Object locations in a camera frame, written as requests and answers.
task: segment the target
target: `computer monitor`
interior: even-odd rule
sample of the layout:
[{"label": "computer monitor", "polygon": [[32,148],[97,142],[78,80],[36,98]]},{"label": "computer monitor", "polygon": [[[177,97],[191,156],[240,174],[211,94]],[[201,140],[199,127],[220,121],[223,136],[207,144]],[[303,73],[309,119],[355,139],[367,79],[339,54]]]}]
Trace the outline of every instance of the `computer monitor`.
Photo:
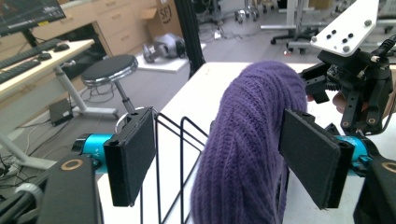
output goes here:
[{"label": "computer monitor", "polygon": [[65,18],[57,0],[0,0],[0,37]]}]

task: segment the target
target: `knitted fabric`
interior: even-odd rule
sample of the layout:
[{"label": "knitted fabric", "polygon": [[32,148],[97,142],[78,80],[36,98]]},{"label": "knitted fabric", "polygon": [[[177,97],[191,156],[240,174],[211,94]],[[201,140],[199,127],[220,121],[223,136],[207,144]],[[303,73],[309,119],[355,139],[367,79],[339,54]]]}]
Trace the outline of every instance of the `knitted fabric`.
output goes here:
[{"label": "knitted fabric", "polygon": [[248,66],[224,92],[191,192],[195,224],[281,223],[288,166],[283,111],[306,110],[304,83],[283,63]]}]

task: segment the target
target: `black box on floor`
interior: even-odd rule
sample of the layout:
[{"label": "black box on floor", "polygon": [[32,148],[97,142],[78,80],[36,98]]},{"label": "black box on floor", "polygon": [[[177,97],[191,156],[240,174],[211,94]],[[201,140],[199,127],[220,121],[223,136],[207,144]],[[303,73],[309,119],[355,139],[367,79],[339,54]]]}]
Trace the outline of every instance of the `black box on floor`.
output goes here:
[{"label": "black box on floor", "polygon": [[52,126],[55,127],[72,118],[72,108],[66,99],[49,105],[49,119]]}]

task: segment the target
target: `desk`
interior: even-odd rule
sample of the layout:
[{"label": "desk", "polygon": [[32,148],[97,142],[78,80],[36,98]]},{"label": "desk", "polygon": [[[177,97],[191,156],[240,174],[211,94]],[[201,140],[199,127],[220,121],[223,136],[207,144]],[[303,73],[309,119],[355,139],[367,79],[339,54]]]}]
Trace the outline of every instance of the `desk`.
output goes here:
[{"label": "desk", "polygon": [[18,159],[17,163],[24,166],[34,167],[38,169],[47,169],[55,163],[55,161],[41,160],[25,155],[12,141],[6,137],[6,133],[11,132],[34,114],[39,112],[46,105],[50,104],[65,91],[68,91],[73,100],[78,105],[76,111],[81,114],[109,114],[117,115],[117,109],[106,108],[89,108],[82,101],[73,84],[62,71],[60,65],[71,60],[84,50],[88,49],[93,40],[82,40],[68,43],[70,49],[53,52],[49,51],[52,58],[42,62],[39,66],[20,74],[17,77],[0,85],[0,99],[5,99],[11,93],[15,92],[19,87],[38,81],[40,78],[48,76],[55,70],[56,77],[49,80],[44,85],[30,91],[21,99],[12,102],[6,108],[0,109],[1,127],[0,127],[0,143]]},{"label": "desk", "polygon": [[[163,109],[162,113],[176,122],[179,122],[182,117],[187,116],[197,123],[204,131],[208,132],[210,122],[215,119],[217,115],[219,101],[223,92],[247,65],[248,63],[204,64],[177,95],[175,95]],[[290,64],[290,66],[295,69],[296,72],[301,72],[308,67],[309,64]],[[329,94],[329,97],[332,97],[334,94],[335,92]],[[330,122],[333,122],[339,128],[338,124],[342,115],[335,110],[332,103],[321,105],[309,103],[308,112],[317,117],[317,124],[320,126],[325,127]],[[163,132],[163,129],[159,129],[160,137]],[[396,150],[392,148],[391,140],[395,133],[396,120],[393,119],[384,133],[370,137],[384,157],[394,160],[396,159]],[[163,163],[168,161],[166,165],[161,164],[161,179],[162,183],[165,182],[165,188],[162,188],[162,208],[164,213],[169,207],[169,201],[176,196],[178,188],[178,169],[172,166],[172,163],[178,165],[178,141],[175,137],[173,139],[164,139],[164,137],[162,137],[159,138],[159,146],[161,161],[163,161]],[[173,154],[174,151],[170,150],[172,147],[176,147],[176,154]],[[196,153],[185,153],[185,173],[187,173],[189,167],[191,167],[196,156]],[[339,209],[320,211],[312,202],[296,176],[291,174],[284,223],[353,223],[352,214],[361,192],[362,183],[362,178],[349,176],[346,180],[345,191]],[[155,162],[152,163],[148,170],[143,187],[145,192],[144,223],[158,223],[156,214],[156,193],[154,193],[156,192]],[[98,188],[104,210],[105,222],[139,223],[138,200],[136,200],[135,207],[132,208],[113,207],[111,205],[112,202],[107,175],[99,179]],[[188,185],[185,189],[185,215],[187,211],[189,211],[190,190],[190,185]],[[179,223],[178,216],[179,209],[177,207],[167,223]]]}]

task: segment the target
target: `black keyboard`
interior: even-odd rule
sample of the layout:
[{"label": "black keyboard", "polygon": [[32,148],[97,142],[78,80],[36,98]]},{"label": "black keyboard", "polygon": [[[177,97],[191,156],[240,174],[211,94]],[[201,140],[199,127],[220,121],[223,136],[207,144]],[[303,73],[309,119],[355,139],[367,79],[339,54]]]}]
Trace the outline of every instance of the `black keyboard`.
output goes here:
[{"label": "black keyboard", "polygon": [[24,63],[16,65],[15,67],[7,71],[0,72],[0,84],[26,72],[31,68],[38,66],[39,64],[41,64],[41,62],[38,60],[26,61]]},{"label": "black keyboard", "polygon": [[15,56],[12,56],[10,58],[4,59],[3,61],[0,61],[0,69],[6,68],[11,66],[12,64],[15,63],[20,63],[23,60],[26,60],[28,58],[32,58],[36,56],[37,54],[40,54],[42,51],[49,50],[49,49],[54,49],[57,44],[63,42],[61,39],[51,39],[47,42],[44,42],[32,49],[28,49],[24,52],[21,52]]}]

